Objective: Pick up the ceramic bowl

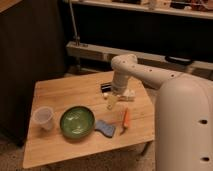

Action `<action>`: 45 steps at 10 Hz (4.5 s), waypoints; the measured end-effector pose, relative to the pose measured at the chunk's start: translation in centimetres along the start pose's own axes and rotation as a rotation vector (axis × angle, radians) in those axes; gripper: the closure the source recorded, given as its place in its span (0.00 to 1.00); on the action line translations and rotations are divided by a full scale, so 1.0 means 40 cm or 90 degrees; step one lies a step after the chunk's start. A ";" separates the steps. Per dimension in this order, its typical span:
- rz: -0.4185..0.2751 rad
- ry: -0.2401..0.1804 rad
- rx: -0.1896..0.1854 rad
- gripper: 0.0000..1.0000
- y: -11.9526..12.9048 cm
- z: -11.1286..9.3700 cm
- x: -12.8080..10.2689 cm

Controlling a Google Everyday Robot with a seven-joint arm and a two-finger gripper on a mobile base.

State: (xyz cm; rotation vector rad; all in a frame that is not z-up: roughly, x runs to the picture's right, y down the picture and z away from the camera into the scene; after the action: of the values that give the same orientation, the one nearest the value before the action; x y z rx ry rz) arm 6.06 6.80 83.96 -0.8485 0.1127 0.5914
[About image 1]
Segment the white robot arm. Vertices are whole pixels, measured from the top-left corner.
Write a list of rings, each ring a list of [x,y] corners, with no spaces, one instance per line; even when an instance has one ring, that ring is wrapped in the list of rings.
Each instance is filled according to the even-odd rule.
[[[155,103],[156,171],[213,171],[213,81],[141,65],[134,54],[112,58],[112,92],[134,77],[158,90]]]

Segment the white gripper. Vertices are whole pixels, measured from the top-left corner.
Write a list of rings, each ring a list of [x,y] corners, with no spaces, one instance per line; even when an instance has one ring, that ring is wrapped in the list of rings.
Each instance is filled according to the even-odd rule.
[[[123,94],[128,85],[128,81],[124,80],[113,80],[112,81],[112,92],[115,94]],[[118,101],[118,96],[115,94],[110,94],[108,96],[107,108],[112,110]]]

